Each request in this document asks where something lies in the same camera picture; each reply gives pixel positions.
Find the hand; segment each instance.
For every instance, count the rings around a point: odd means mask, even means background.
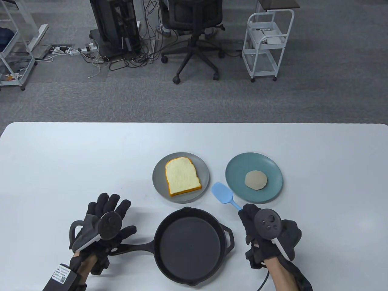
[[[260,261],[256,262],[256,264],[260,264],[263,260],[270,259],[281,254],[276,245],[274,245],[271,241],[263,239],[256,230],[254,218],[260,210],[261,208],[258,208],[254,204],[245,204],[242,210],[239,211],[241,222],[246,231],[246,243],[251,243],[252,248],[255,247],[255,243],[258,245],[258,250],[254,251],[260,252],[255,254],[256,258],[259,258]]]
[[[88,206],[88,211],[86,214],[95,215],[98,218],[101,218],[105,213],[114,211],[120,215],[121,219],[123,219],[126,215],[127,210],[131,206],[131,202],[128,200],[123,200],[120,205],[116,208],[118,201],[120,200],[120,196],[117,194],[112,194],[110,197],[107,193],[102,193],[96,202],[90,202]],[[76,239],[81,235],[82,229],[78,233]],[[97,263],[92,269],[92,274],[100,275],[104,268],[109,266],[108,253],[117,247],[121,242],[136,233],[136,227],[134,225],[123,228],[119,234],[111,240],[104,241],[100,239],[92,243],[87,248],[74,256],[70,261],[70,268],[78,269],[80,264],[87,260],[92,255],[97,256]]]

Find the gray plate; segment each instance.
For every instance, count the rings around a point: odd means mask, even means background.
[[[202,189],[171,197],[168,191],[165,166],[172,159],[181,157],[189,158],[194,164],[195,169],[197,170],[197,176],[202,185]],[[209,180],[210,173],[208,166],[206,166],[205,162],[199,157],[188,152],[175,152],[165,156],[156,164],[154,172],[152,173],[152,182],[154,183],[156,191],[158,191],[158,193],[167,200],[175,203],[189,203],[197,199],[206,190],[206,187],[209,184]]]

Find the label sticker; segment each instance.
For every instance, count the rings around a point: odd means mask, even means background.
[[[69,274],[70,274],[70,269],[68,269],[62,265],[59,265],[57,270],[52,275],[51,279],[54,279],[55,281],[63,284],[63,283],[65,283]]]

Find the rolling cart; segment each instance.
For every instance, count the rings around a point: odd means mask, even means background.
[[[7,6],[5,5],[5,3],[3,1],[1,1],[1,3],[2,3],[3,8],[6,11],[7,15],[9,16],[9,19],[2,19],[0,21],[11,21],[12,24],[13,24],[13,27],[15,28],[16,31],[13,31],[14,32],[14,36],[12,37],[10,42],[7,44],[5,49],[2,52],[0,52],[0,59],[2,60],[2,62],[6,66],[6,68],[8,69],[9,75],[10,75],[9,80],[7,80],[7,79],[4,80],[3,76],[2,76],[3,80],[0,80],[0,88],[2,86],[19,85],[20,89],[22,91],[24,91],[26,89],[24,87],[24,84],[25,84],[25,82],[27,80],[27,77],[28,77],[29,73],[31,72],[32,67],[34,65],[37,65],[38,63],[35,61],[35,58],[32,55],[31,50],[28,47],[26,41],[21,36],[21,33],[20,33],[19,29],[17,28],[17,25],[16,25],[14,19],[12,18],[9,10],[7,9]],[[26,65],[20,71],[20,73],[19,72],[15,72],[12,69],[10,62],[7,62],[7,57],[9,56],[9,53],[12,51],[12,49],[14,48],[15,44],[18,42],[19,39],[22,40],[24,46],[26,47],[26,51],[29,54],[29,57],[27,59],[25,57],[23,57],[23,62],[25,62]]]
[[[282,11],[291,13],[291,20],[287,33],[285,34],[280,31],[274,21],[276,13]],[[268,15],[272,16],[271,21],[258,21],[258,19],[262,18],[260,16]],[[277,80],[277,74],[279,73],[288,36],[294,22],[294,16],[295,14],[292,9],[277,9],[268,12],[257,12],[249,17],[242,49],[242,58],[251,76],[252,83],[255,81],[255,77],[259,76],[274,76],[273,80]],[[278,63],[275,62],[272,56],[271,50],[273,49],[282,50]]]

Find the chair backrest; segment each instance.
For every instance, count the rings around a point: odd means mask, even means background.
[[[222,0],[168,0],[168,10],[171,29],[201,34],[203,29],[222,22]]]

